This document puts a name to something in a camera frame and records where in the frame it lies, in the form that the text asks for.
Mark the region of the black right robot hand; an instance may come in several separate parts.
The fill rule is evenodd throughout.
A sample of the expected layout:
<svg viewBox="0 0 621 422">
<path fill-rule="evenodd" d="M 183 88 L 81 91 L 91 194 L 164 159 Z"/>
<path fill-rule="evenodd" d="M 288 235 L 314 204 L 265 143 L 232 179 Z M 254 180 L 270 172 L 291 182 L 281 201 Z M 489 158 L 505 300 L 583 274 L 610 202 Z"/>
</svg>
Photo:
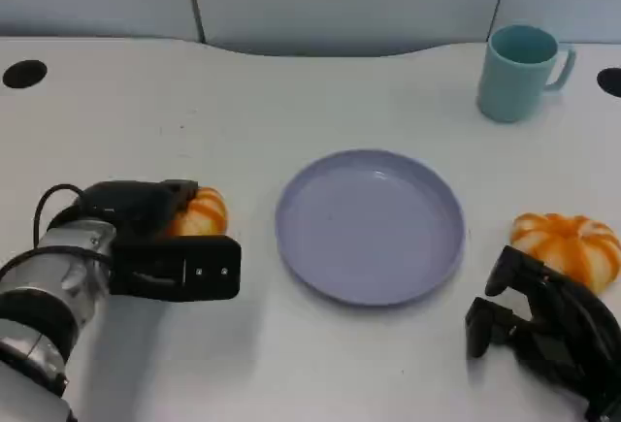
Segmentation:
<svg viewBox="0 0 621 422">
<path fill-rule="evenodd" d="M 507 245 L 465 317 L 467 355 L 492 344 L 580 396 L 588 421 L 620 418 L 620 326 L 586 286 Z"/>
</svg>

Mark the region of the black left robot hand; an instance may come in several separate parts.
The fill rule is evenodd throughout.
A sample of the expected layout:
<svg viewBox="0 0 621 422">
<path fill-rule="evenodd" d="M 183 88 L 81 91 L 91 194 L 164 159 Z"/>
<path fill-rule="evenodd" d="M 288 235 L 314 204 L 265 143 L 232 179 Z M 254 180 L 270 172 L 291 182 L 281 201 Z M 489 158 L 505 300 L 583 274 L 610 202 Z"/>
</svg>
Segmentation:
<svg viewBox="0 0 621 422">
<path fill-rule="evenodd" d="M 166 236 L 198 189 L 198 182 L 189 179 L 103 181 L 83 192 L 80 218 L 112 224 L 117 237 L 124 241 L 159 239 Z"/>
</svg>

